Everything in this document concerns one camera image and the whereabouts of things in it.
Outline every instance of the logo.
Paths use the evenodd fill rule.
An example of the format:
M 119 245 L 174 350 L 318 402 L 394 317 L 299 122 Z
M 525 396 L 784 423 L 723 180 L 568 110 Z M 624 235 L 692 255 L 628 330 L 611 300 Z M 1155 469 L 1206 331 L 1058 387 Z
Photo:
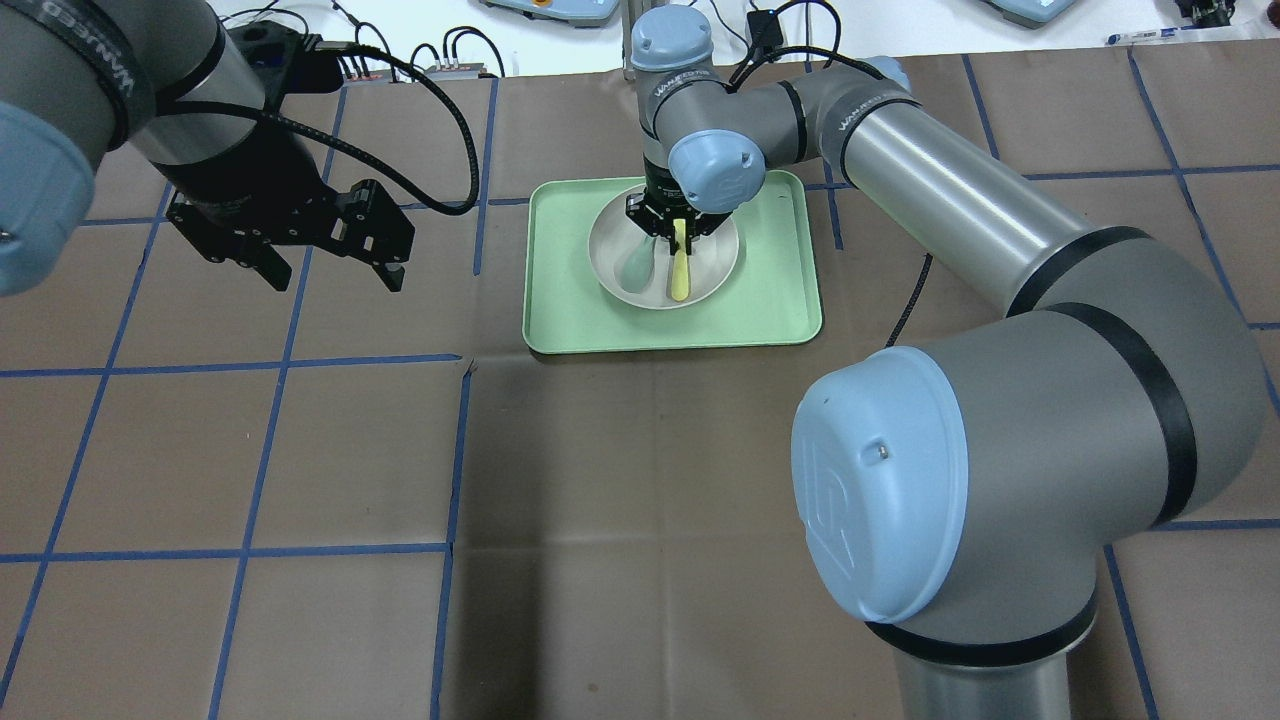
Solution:
M 110 69 L 111 78 L 115 81 L 116 88 L 122 95 L 125 97 L 133 96 L 133 88 L 137 85 L 133 73 L 129 72 L 129 68 L 120 61 L 122 53 L 104 37 L 105 33 L 102 31 L 86 23 L 76 14 L 74 10 L 64 8 L 54 0 L 45 0 L 40 9 L 44 10 L 46 15 L 67 27 L 72 35 L 78 37 L 81 42 L 88 47 L 90 54 L 97 56 L 104 64 L 106 64 Z

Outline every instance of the yellow spoon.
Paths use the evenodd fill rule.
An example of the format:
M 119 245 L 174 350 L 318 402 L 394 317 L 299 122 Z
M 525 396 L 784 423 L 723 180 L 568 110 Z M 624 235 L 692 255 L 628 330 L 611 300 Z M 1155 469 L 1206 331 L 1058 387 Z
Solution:
M 671 299 L 689 300 L 689 231 L 684 218 L 672 220 L 676 231 L 676 256 L 671 259 Z

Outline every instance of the light blue joint cap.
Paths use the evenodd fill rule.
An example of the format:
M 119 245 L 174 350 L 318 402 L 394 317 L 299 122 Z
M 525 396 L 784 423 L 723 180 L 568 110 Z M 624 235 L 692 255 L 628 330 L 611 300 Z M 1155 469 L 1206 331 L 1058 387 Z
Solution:
M 902 90 L 911 92 L 911 78 L 908 77 L 906 68 L 897 61 L 897 58 L 876 55 L 874 58 L 863 58 L 863 61 L 883 73 L 888 79 L 901 85 Z
M 54 270 L 63 245 L 93 201 L 93 170 L 54 126 L 0 102 L 0 296 Z
M 631 64 L 637 70 L 678 70 L 712 56 L 707 15 L 687 5 L 663 5 L 640 15 L 631 28 Z
M 933 600 L 960 544 L 969 452 L 932 357 L 892 347 L 814 383 L 791 475 L 809 552 L 845 611 L 893 624 Z
M 764 184 L 764 152 L 730 129 L 686 135 L 671 149 L 667 167 L 689 204 L 703 213 L 732 213 Z

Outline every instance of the connector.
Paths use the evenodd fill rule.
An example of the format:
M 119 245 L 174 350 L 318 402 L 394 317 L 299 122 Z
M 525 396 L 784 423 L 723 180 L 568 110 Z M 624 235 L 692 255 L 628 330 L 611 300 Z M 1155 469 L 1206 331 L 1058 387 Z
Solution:
M 773 10 L 749 12 L 746 14 L 746 31 L 750 33 L 750 40 L 758 42 L 755 53 L 751 54 L 753 63 L 759 63 L 767 54 L 786 44 L 786 38 L 782 37 L 782 26 L 778 24 L 778 14 Z
M 476 79 L 488 74 L 484 63 L 460 63 L 456 59 L 445 60 L 440 65 L 428 68 L 426 77 L 435 82 L 442 79 Z

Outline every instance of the cable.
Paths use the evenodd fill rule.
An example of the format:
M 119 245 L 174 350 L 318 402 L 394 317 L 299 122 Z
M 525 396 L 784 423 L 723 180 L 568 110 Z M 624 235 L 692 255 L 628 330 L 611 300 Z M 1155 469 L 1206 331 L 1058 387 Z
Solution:
M 457 61 L 458 59 L 458 40 L 462 40 L 468 35 L 474 35 L 480 40 L 484 40 L 489 45 L 489 49 L 493 50 L 493 56 L 498 59 L 498 73 L 502 77 L 507 77 L 507 67 L 502 63 L 502 53 L 498 53 L 498 46 L 494 45 L 492 40 L 489 40 L 488 35 L 471 27 L 463 28 L 461 32 L 453 36 L 453 45 L 449 47 L 449 50 L 453 53 L 454 61 Z
M 449 59 L 449 36 L 453 35 L 454 32 L 461 32 L 463 29 L 474 29 L 476 32 L 480 32 L 480 28 L 474 27 L 474 26 L 457 26 L 457 27 L 451 27 L 449 29 L 444 31 L 444 37 L 440 38 L 440 51 L 444 53 L 444 59 L 445 60 Z M 454 60 L 458 59 L 457 54 L 453 55 L 453 59 Z
M 241 27 L 241 26 L 246 26 L 246 24 L 252 24 L 252 23 L 256 23 L 262 15 L 271 14 L 271 13 L 278 13 L 280 15 L 289 15 L 292 18 L 297 18 L 297 19 L 302 20 L 302 33 L 303 35 L 311 35 L 311 23 L 308 23 L 306 18 L 303 18 L 298 13 L 294 13 L 293 10 L 285 10 L 283 8 L 275 9 L 275 8 L 271 8 L 271 6 L 266 6 L 266 8 L 259 8 L 257 10 L 241 10 L 238 13 L 232 13 L 232 14 L 229 14 L 227 17 L 223 17 L 223 18 L 219 18 L 219 19 L 225 24 L 227 20 L 238 18 L 241 15 L 247 15 L 250 13 L 257 13 L 257 15 L 255 15 L 248 22 L 241 23 L 239 26 L 236 26 L 236 27 Z
M 314 127 L 302 124 L 291 118 L 285 118 L 284 115 L 280 115 L 278 113 L 269 113 L 266 110 L 261 110 L 257 108 L 233 105 L 229 102 L 182 101 L 182 102 L 172 102 L 168 106 L 161 108 L 156 114 L 157 115 L 218 114 L 218 115 L 232 115 L 256 122 L 271 123 L 294 135 L 333 147 L 334 150 L 342 152 L 343 155 L 348 155 L 369 165 L 370 168 L 389 177 L 393 182 L 396 182 L 396 184 L 401 186 L 410 195 L 412 195 L 415 200 L 417 200 L 422 205 L 426 205 L 431 210 L 435 210 L 444 215 L 462 215 L 470 211 L 472 208 L 475 208 L 476 199 L 480 196 L 480 165 L 479 165 L 479 159 L 476 158 L 475 140 L 471 137 L 471 128 L 467 126 L 466 118 L 462 115 L 462 111 L 453 102 L 453 100 L 448 95 L 445 95 L 445 92 L 440 90 L 440 87 L 435 82 L 433 82 L 431 78 L 426 77 L 425 73 L 419 72 L 408 63 L 404 63 L 398 58 L 383 53 L 376 47 L 371 47 L 369 45 L 355 45 L 343 50 L 339 56 L 348 56 L 348 58 L 367 56 L 371 60 L 388 63 L 392 67 L 403 72 L 406 76 L 422 83 L 424 87 L 426 87 L 433 95 L 435 95 L 440 100 L 442 104 L 444 104 L 445 109 L 448 109 L 449 114 L 453 115 L 453 119 L 458 123 L 458 129 L 462 131 L 462 143 L 466 147 L 467 169 L 471 176 L 467 197 L 466 200 L 462 201 L 461 205 L 449 205 L 445 202 L 440 202 L 439 200 L 435 200 L 434 197 L 424 192 L 421 188 L 419 188 L 416 184 L 413 184 L 408 178 L 402 176 L 396 168 L 392 168 L 383 160 L 375 158 L 372 154 L 361 150 L 360 147 L 356 147 L 349 142 L 339 140 L 324 131 L 319 131 Z
M 329 4 L 333 6 L 334 10 L 342 13 L 343 15 L 347 15 L 347 22 L 351 23 L 351 27 L 356 27 L 360 24 L 360 18 L 348 13 L 346 8 L 343 8 L 340 4 L 337 3 L 337 0 L 329 0 Z
M 280 0 L 271 0 L 270 3 L 268 3 L 266 5 L 264 5 L 262 8 L 259 8 L 256 12 L 257 13 L 265 13 L 265 12 L 270 10 L 271 8 L 279 5 L 279 4 L 280 4 Z M 250 10 L 242 10 L 241 13 L 237 13 L 237 14 L 248 14 L 248 13 L 250 13 Z M 218 18 L 218 22 L 220 22 L 220 23 L 221 22 L 227 22 L 227 19 L 230 18 L 230 17 L 233 17 L 233 15 L 223 15 L 223 17 Z
M 356 23 L 356 45 L 360 45 L 360 31 L 362 28 L 366 28 L 366 27 L 369 29 L 374 31 L 374 33 L 378 36 L 378 40 L 383 41 L 383 49 L 385 49 L 387 54 L 390 55 L 392 54 L 392 46 L 390 46 L 389 42 L 387 42 L 387 36 L 384 36 L 383 31 L 378 29 L 378 26 L 375 26 L 374 23 L 366 23 L 365 20 L 360 20 L 358 23 Z M 392 82 L 397 82 L 396 81 L 396 68 L 394 67 L 392 67 Z
M 822 47 L 809 47 L 808 45 L 791 45 L 787 47 L 778 47 L 777 50 L 773 50 L 771 53 L 765 53 L 764 56 L 760 58 L 759 63 L 755 63 L 749 68 L 746 68 L 746 72 L 739 76 L 737 79 L 730 79 L 730 82 L 726 83 L 726 87 L 728 88 L 730 92 L 737 92 L 739 90 L 742 88 L 742 83 L 746 82 L 746 78 L 751 77 L 751 73 L 758 70 L 765 63 L 768 63 L 769 60 L 777 60 L 783 55 L 791 55 L 792 53 L 813 53 L 819 58 L 827 58 L 828 60 L 833 60 L 836 63 L 840 63 L 841 65 L 849 65 L 855 70 L 861 70 L 876 79 L 884 79 L 884 73 L 879 72 L 878 69 L 876 69 L 876 65 L 872 65 L 869 63 L 864 63 L 861 60 L 854 60 L 852 58 L 845 58 L 838 53 L 832 53 L 831 50 L 823 50 Z
M 911 291 L 911 299 L 906 301 L 906 307 L 902 309 L 902 316 L 897 319 L 897 324 L 893 325 L 893 332 L 888 334 L 888 342 L 884 347 L 893 347 L 897 342 L 897 336 L 902 333 L 902 328 L 906 327 L 906 320 L 911 316 L 911 310 L 915 310 L 915 301 L 920 299 L 920 291 L 924 290 L 924 282 L 929 279 L 929 268 L 933 265 L 933 255 L 928 252 L 924 254 L 924 265 L 920 266 L 920 277 L 915 279 L 915 290 Z
M 411 64 L 411 65 L 413 65 L 413 67 L 417 67 L 417 63 L 416 63 L 416 60 L 417 60 L 417 54 L 419 54 L 419 53 L 420 53 L 420 51 L 421 51 L 421 50 L 422 50 L 424 47 L 431 51 L 431 56 L 433 56 L 433 58 L 435 58 L 435 64 L 436 64 L 436 65 L 439 65 L 439 64 L 440 64 L 440 54 L 439 54 L 439 53 L 438 53 L 438 51 L 435 50 L 435 46 L 434 46 L 434 45 L 431 45 L 430 42 L 422 42 L 422 44 L 420 44 L 420 45 L 419 45 L 417 47 L 415 47 L 415 49 L 413 49 L 413 53 L 412 53 L 412 54 L 411 54 L 411 55 L 408 56 L 408 64 Z
M 787 3 L 780 5 L 776 10 L 772 10 L 772 13 L 773 17 L 776 18 L 785 10 L 788 10 L 797 5 L 809 5 L 809 4 L 822 5 L 823 8 L 827 9 L 828 13 L 831 13 L 831 19 L 836 23 L 836 37 L 832 41 L 831 51 L 840 53 L 840 35 L 842 32 L 842 27 L 840 23 L 840 13 L 837 13 L 836 9 L 832 8 L 829 3 L 827 3 L 827 0 L 788 0 Z M 733 74 L 730 76 L 728 78 L 731 85 L 735 83 L 739 76 L 751 64 L 751 56 L 755 54 L 755 49 L 759 47 L 759 45 L 760 45 L 760 35 L 755 35 L 754 37 L 751 37 L 751 42 L 746 47 L 746 56 L 742 58 L 742 61 L 737 64 L 737 68 L 733 69 Z M 827 58 L 827 64 L 824 64 L 823 68 L 829 68 L 831 60 L 833 60 L 835 58 L 832 58 L 831 55 L 823 55 L 823 56 Z M 765 61 L 767 60 L 764 59 L 759 60 L 759 63 L 765 63 Z
M 353 73 L 351 70 L 351 65 L 347 64 L 347 59 L 346 58 L 339 56 L 338 58 L 338 64 L 342 65 L 342 74 L 346 76 L 347 79 L 356 79 L 356 73 Z
M 741 35 L 739 35 L 739 33 L 733 32 L 733 28 L 728 27 L 728 23 L 726 23 L 726 22 L 724 22 L 724 18 L 723 18 L 723 17 L 722 17 L 722 15 L 719 14 L 719 5 L 717 5 L 717 4 L 716 4 L 716 0 L 707 0 L 707 1 L 712 4 L 712 10 L 714 10 L 714 12 L 716 12 L 716 19 L 717 19 L 717 20 L 719 20 L 722 26 L 724 26 L 724 29 L 727 29 L 730 35 L 732 35 L 733 37 L 736 37 L 739 42 L 741 42 L 741 44 L 742 44 L 742 45 L 745 45 L 746 47 L 750 47 L 750 46 L 751 46 L 751 44 L 750 44 L 750 42 L 748 42 L 748 41 L 746 41 L 746 38 L 745 38 L 745 37 L 742 37 Z M 691 1 L 689 3 L 689 5 L 686 5 L 686 6 L 691 8 L 691 6 L 694 6 L 694 5 L 696 4 L 696 3 L 698 3 L 698 0 L 691 0 Z

